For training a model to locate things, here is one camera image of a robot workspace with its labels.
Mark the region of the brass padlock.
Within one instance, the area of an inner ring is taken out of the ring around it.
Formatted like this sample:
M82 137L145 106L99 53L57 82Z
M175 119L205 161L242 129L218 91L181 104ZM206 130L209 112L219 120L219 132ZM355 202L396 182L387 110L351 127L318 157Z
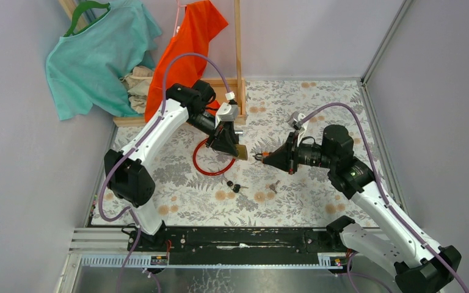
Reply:
M237 151L236 159L247 161L248 156L249 156L247 152L247 147L245 145L240 145L240 144L236 144L235 147Z

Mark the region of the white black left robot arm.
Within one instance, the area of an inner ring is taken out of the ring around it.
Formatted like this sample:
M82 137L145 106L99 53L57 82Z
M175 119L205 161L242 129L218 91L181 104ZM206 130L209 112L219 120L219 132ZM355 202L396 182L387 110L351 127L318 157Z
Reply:
M239 115L235 94L229 90L225 96L226 102L213 115L206 110L216 97L209 83L198 80L192 87L172 85L165 92L162 112L127 146L120 151L109 150L104 157L106 186L127 202L138 229L143 232L141 241L151 251L163 247L165 235L159 230L163 220L151 199L156 184L149 171L155 157L181 125L188 123L206 134L208 148L235 159L247 159L247 148L239 143L234 127Z

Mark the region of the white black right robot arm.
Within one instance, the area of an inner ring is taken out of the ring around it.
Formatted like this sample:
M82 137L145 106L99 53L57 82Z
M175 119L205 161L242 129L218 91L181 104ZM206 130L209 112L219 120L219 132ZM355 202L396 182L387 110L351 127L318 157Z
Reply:
M354 220L342 216L327 226L327 246L345 247L367 257L394 277L402 292L439 292L456 280L462 259L452 245L442 247L425 233L379 186L372 169L354 155L354 141L341 125L323 130L320 144L304 143L300 131L290 132L285 143L254 158L290 175L300 165L326 168L332 186L365 211L383 233L383 240Z

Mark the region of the orange black padlock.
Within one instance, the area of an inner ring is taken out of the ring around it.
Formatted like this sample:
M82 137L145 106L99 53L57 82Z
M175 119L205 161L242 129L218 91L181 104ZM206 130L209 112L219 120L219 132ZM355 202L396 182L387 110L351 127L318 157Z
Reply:
M255 154L253 154L253 158L254 158L256 161L262 161L263 158L264 158L264 154L263 154L263 153L255 153Z

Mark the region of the floral table mat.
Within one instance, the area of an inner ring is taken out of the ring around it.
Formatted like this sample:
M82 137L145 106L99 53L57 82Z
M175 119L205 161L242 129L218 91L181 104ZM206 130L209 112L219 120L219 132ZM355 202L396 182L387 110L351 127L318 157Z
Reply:
M326 126L343 125L354 140L355 155L381 166L357 81L247 81L245 94L241 142L250 156L283 144L293 112L318 110L307 136L320 141ZM224 175L199 174L192 166L192 151L202 138L200 131L183 125L155 157L150 171L157 187L153 201L167 225L322 227L347 215L361 226L375 227L366 212L333 188L322 168L301 166L289 175L250 157ZM228 194L224 178L248 189ZM268 185L277 180L275 194Z

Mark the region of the black headed keys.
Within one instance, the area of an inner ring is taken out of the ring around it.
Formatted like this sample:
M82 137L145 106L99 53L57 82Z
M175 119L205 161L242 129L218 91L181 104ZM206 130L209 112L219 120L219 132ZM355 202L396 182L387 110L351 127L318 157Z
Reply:
M238 183L234 183L233 181L229 180L229 179L225 179L224 178L224 181L225 181L225 185L229 188L229 192L228 194L238 194L240 193L240 191L244 190L244 189L248 189L247 186L242 186Z

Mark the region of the wooden clothes rack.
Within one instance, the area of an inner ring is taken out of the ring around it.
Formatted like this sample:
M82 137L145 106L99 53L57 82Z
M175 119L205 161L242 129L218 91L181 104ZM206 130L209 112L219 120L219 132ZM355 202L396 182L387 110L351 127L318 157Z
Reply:
M75 12L78 4L76 1L58 1L64 12L67 14L69 19L72 21L73 13ZM230 88L235 91L236 101L239 105L239 115L235 119L235 123L239 125L245 125L247 119L246 111L246 95L245 95L245 79L242 74L242 53L241 53L241 8L240 1L233 1L234 7L234 27L235 27L235 50L236 50L236 83L235 78L226 78ZM76 27L84 28L88 22L86 20L79 21L79 17L76 18ZM219 93L225 93L226 90L223 88L224 84L221 78L206 78L206 82L209 82L215 90ZM141 127L144 126L144 118L142 117L113 117L113 121L118 127Z

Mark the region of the beige crumpled cloth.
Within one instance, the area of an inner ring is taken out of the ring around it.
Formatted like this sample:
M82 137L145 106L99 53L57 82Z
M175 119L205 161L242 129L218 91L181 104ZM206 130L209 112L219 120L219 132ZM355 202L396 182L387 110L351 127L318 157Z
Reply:
M136 66L132 72L120 78L120 82L127 91L129 104L138 114L145 112L152 79L153 70L145 66Z

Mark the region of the orange shirt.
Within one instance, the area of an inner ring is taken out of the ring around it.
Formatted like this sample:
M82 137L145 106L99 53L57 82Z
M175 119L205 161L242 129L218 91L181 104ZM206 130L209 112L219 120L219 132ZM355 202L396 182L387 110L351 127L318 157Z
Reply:
M184 53L207 56L209 43L227 26L227 20L211 1L197 1L186 6L180 29L171 38L153 73L144 113L146 122L158 111L166 89L175 83L191 87L203 76L207 66L207 61L197 56L174 59Z

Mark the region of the pink clothes hanger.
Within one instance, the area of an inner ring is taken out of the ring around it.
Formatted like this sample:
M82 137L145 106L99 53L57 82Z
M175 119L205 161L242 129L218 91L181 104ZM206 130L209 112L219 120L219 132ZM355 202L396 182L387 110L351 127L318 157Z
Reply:
M172 37L176 37L177 33L180 30L181 27L181 22L185 16L186 13L186 4L183 4L181 0L176 0L176 16L175 16L175 22L173 25L173 35Z

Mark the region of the teal shirt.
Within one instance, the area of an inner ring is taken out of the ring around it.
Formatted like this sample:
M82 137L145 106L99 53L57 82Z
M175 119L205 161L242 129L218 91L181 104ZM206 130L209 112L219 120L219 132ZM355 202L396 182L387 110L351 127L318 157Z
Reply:
M66 33L46 60L46 79L60 121L97 106L135 117L121 78L141 65L155 68L151 52L161 29L141 1L111 1L106 13L77 34Z

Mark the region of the green clothes hanger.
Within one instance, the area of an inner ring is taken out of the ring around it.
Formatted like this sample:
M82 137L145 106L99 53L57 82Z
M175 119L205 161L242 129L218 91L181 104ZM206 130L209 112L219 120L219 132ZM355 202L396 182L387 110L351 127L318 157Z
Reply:
M70 18L70 27L67 29L64 37L71 37L78 35L88 29L91 25L105 16L111 9L110 3L100 3L97 1L80 1L78 4L74 1L60 1L62 7L68 12ZM93 13L93 10L104 10L104 13L99 16L93 16L91 20L86 20L86 17Z

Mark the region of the aluminium frame rail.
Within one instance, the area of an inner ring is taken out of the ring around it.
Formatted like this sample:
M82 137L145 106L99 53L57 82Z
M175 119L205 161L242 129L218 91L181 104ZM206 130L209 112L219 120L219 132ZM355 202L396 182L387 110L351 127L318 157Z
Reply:
M399 10L396 12L396 15L393 18L389 28L387 29L382 41L379 44L377 51L375 52L370 64L368 65L367 69L365 70L363 76L361 77L361 83L364 87L367 86L369 81L371 80L379 62L386 52L390 42L392 41L396 31L399 29L404 17L406 16L407 12L410 10L414 0L403 0Z

